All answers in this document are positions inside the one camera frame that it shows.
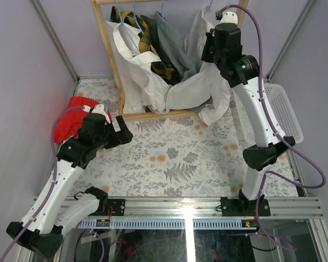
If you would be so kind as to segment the white shirt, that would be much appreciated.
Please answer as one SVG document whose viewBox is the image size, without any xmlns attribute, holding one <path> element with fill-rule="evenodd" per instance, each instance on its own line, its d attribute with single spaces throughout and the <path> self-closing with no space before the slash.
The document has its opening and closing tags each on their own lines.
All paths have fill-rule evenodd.
<svg viewBox="0 0 328 262">
<path fill-rule="evenodd" d="M 213 27 L 210 8 L 199 10 L 185 38 L 186 54 L 197 73 L 171 87 L 166 97 L 167 110 L 193 109 L 208 126 L 223 117 L 230 102 L 229 85 L 216 65 L 201 60 L 206 33 Z"/>
<path fill-rule="evenodd" d="M 138 45 L 140 30 L 125 25 Z M 106 29 L 124 90 L 123 112 L 145 113 L 147 107 L 157 114 L 168 113 L 166 98 L 171 85 L 151 70 L 151 64 L 160 61 L 159 56 L 150 51 L 138 53 L 121 23 L 107 21 Z"/>
</svg>

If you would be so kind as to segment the white plastic basket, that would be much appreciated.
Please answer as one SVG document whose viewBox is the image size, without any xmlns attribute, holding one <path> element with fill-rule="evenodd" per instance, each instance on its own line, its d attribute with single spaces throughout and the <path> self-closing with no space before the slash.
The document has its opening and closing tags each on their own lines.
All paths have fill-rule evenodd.
<svg viewBox="0 0 328 262">
<path fill-rule="evenodd" d="M 285 89 L 281 85 L 268 83 L 265 83 L 264 87 L 278 124 L 287 136 L 293 136 L 295 143 L 300 144 L 303 141 L 303 132 Z M 247 147 L 252 146 L 255 144 L 253 128 L 241 100 L 235 92 L 233 95 L 235 97 L 245 144 Z"/>
</svg>

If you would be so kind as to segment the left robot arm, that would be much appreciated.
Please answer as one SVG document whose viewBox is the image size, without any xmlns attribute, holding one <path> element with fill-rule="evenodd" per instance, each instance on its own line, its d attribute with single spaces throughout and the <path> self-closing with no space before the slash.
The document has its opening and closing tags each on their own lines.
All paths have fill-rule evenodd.
<svg viewBox="0 0 328 262">
<path fill-rule="evenodd" d="M 88 113 L 78 135 L 68 139 L 55 158 L 53 173 L 39 197 L 18 222 L 10 222 L 6 232 L 21 247 L 44 259 L 51 259 L 64 237 L 89 215 L 109 215 L 112 206 L 107 192 L 94 186 L 86 189 L 76 203 L 59 212 L 75 181 L 101 149 L 115 148 L 131 142 L 133 135 L 122 116 L 114 129 L 107 114 Z"/>
</svg>

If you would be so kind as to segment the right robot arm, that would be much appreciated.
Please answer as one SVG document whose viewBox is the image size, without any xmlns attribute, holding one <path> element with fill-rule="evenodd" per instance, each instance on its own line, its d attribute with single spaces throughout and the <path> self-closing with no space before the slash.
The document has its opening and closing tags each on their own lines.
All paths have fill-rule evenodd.
<svg viewBox="0 0 328 262">
<path fill-rule="evenodd" d="M 268 102 L 255 57 L 242 53 L 241 30 L 232 22 L 220 22 L 206 34 L 202 61 L 214 63 L 242 102 L 254 131 L 255 144 L 243 150 L 247 175 L 238 199 L 222 199 L 223 212 L 251 215 L 258 208 L 263 174 L 295 139 L 279 126 Z"/>
</svg>

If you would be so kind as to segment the yellow plaid shirt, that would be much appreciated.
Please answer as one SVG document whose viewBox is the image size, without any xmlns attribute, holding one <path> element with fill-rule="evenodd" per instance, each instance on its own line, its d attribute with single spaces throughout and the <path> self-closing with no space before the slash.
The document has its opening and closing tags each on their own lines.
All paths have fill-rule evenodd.
<svg viewBox="0 0 328 262">
<path fill-rule="evenodd" d="M 137 28 L 131 21 L 129 21 L 126 18 L 126 15 L 130 11 L 121 11 L 121 16 L 124 20 L 124 23 Z M 138 33 L 139 35 L 139 50 L 141 53 L 150 51 L 154 53 L 155 55 L 159 56 L 160 61 L 159 62 L 153 62 L 151 64 L 151 70 L 156 73 L 158 76 L 160 76 L 166 83 L 170 85 L 176 85 L 181 82 L 182 77 L 180 76 L 178 70 L 173 65 L 173 63 L 170 61 L 168 56 L 165 54 L 163 48 L 160 46 L 159 36 L 157 27 L 152 22 L 151 24 L 148 24 L 150 22 L 150 19 L 147 16 L 140 16 L 145 23 L 148 26 L 149 29 L 149 35 L 145 34 L 142 35 L 141 32 Z M 116 6 L 112 6 L 111 15 L 110 15 L 110 21 L 111 22 L 120 22 L 119 17 L 119 9 Z"/>
</svg>

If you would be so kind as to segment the blue hanger middle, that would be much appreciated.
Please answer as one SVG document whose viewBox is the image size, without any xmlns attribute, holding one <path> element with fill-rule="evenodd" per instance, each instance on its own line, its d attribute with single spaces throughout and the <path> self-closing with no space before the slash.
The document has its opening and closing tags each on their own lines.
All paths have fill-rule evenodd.
<svg viewBox="0 0 328 262">
<path fill-rule="evenodd" d="M 149 29 L 145 21 L 137 15 L 136 4 L 133 1 L 133 10 L 126 15 L 126 18 L 131 21 L 141 32 L 142 35 L 149 35 Z"/>
</svg>

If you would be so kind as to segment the red cloth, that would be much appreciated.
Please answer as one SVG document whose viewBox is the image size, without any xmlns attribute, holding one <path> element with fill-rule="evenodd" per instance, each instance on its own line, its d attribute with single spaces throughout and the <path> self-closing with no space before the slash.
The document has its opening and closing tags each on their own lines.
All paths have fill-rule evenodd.
<svg viewBox="0 0 328 262">
<path fill-rule="evenodd" d="M 97 104 L 101 104 L 96 100 L 86 97 L 74 96 L 69 100 L 66 111 L 71 108 L 83 107 L 88 105 L 94 107 Z M 88 112 L 83 109 L 74 109 L 65 113 L 58 121 L 56 126 L 53 128 L 53 141 L 56 144 L 61 144 L 68 140 L 72 136 L 76 136 L 78 130 L 81 128 L 82 121 Z"/>
</svg>

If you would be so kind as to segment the wooden clothes rack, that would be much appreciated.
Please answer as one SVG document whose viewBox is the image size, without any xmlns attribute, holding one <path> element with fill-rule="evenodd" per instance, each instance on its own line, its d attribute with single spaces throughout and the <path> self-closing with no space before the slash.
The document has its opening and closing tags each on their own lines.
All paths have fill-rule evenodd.
<svg viewBox="0 0 328 262">
<path fill-rule="evenodd" d="M 169 110 L 166 114 L 157 114 L 151 111 L 149 108 L 145 108 L 145 113 L 137 113 L 137 114 L 125 114 L 123 112 L 123 107 L 125 103 L 125 95 L 122 87 L 122 83 L 120 80 L 120 75 L 118 72 L 118 68 L 116 65 L 115 57 L 113 54 L 113 49 L 110 44 L 110 38 L 108 36 L 108 30 L 106 29 L 106 22 L 110 20 L 105 20 L 102 14 L 101 5 L 102 1 L 92 1 L 91 5 L 93 8 L 93 12 L 95 14 L 95 18 L 98 24 L 98 28 L 102 37 L 102 41 L 107 52 L 107 56 L 109 59 L 109 64 L 112 69 L 112 73 L 115 78 L 115 83 L 119 91 L 119 114 L 123 115 L 129 121 L 144 121 L 144 120 L 159 120 L 170 117 L 189 117 L 189 116 L 199 116 L 191 109 L 181 109 L 181 110 Z M 115 1 L 111 2 L 112 6 L 116 6 Z"/>
</svg>

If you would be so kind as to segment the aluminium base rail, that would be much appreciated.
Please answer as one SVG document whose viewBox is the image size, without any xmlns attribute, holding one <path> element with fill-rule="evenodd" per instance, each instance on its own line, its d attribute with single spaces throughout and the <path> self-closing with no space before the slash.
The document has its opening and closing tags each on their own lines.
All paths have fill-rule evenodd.
<svg viewBox="0 0 328 262">
<path fill-rule="evenodd" d="M 30 230 L 49 233 L 54 226 L 66 234 L 80 229 L 194 229 L 256 230 L 255 213 L 233 211 L 237 199 L 219 198 L 110 198 L 109 207 L 99 215 L 98 200 L 83 195 L 78 201 L 66 198 L 54 207 L 45 207 L 34 219 Z"/>
</svg>

